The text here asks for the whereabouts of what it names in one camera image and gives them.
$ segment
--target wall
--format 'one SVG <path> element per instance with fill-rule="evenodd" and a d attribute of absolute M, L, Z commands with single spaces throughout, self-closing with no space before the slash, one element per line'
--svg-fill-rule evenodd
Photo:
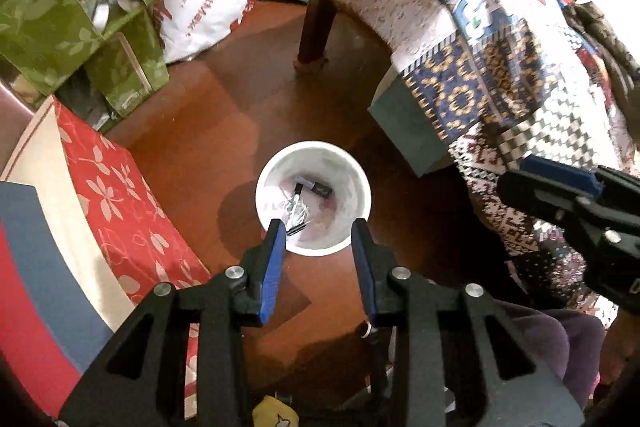
<path fill-rule="evenodd" d="M 600 8 L 618 38 L 626 44 L 631 54 L 640 60 L 640 0 L 577 0 L 578 3 L 592 1 Z"/>

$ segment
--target patterned blanket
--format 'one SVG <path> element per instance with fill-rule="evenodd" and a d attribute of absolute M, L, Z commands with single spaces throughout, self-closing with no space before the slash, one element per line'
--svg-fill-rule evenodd
<path fill-rule="evenodd" d="M 534 304 L 583 303 L 584 262 L 562 231 L 506 207 L 495 190 L 505 165 L 530 153 L 581 168 L 621 167 L 601 93 L 557 7 L 539 0 L 338 1 L 391 48 Z"/>

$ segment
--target wooden floor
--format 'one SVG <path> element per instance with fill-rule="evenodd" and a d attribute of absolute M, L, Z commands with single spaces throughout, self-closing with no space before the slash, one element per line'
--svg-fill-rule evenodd
<path fill-rule="evenodd" d="M 225 41 L 192 62 L 110 137 L 128 148 L 165 212 L 212 273 L 260 242 L 254 190 L 262 166 L 299 140 L 348 150 L 372 188 L 369 224 L 399 262 L 437 282 L 476 280 L 494 296 L 511 287 L 495 235 L 482 227 L 466 186 L 447 168 L 421 179 L 369 116 L 389 67 L 386 48 L 338 14 L 317 74 L 296 77 L 304 7 L 259 2 Z M 495 258 L 479 258 L 487 244 Z M 364 385 L 364 320 L 351 251 L 287 254 L 276 314 L 247 331 L 257 394 L 291 393 L 298 405 L 337 405 Z"/>

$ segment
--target purple cloth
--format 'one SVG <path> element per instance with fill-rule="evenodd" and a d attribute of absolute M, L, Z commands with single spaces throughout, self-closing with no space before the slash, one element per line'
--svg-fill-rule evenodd
<path fill-rule="evenodd" d="M 522 332 L 533 353 L 562 378 L 580 407 L 586 407 L 598 376 L 605 329 L 600 320 L 574 310 L 540 312 L 496 301 Z"/>

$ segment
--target blue stripe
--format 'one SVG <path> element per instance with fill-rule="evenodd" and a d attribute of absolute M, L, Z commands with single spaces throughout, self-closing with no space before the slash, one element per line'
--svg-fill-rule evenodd
<path fill-rule="evenodd" d="M 353 262 L 356 266 L 358 284 L 360 285 L 362 307 L 369 322 L 375 323 L 378 319 L 375 283 L 371 269 L 369 268 L 369 260 L 364 253 L 362 238 L 360 237 L 358 228 L 355 226 L 355 221 L 353 225 L 351 225 L 351 251 L 353 252 Z"/>
<path fill-rule="evenodd" d="M 0 221 L 38 315 L 65 356 L 84 373 L 113 332 L 69 272 L 35 187 L 0 182 Z"/>
<path fill-rule="evenodd" d="M 594 199 L 599 198 L 604 191 L 604 183 L 599 182 L 593 172 L 583 171 L 541 156 L 530 154 L 520 160 L 519 167 L 521 171 L 586 192 Z"/>
<path fill-rule="evenodd" d="M 284 223 L 278 220 L 278 233 L 273 242 L 269 264 L 262 280 L 262 303 L 260 305 L 260 322 L 267 324 L 276 309 L 278 286 L 282 277 L 282 258 L 287 244 L 287 232 Z"/>

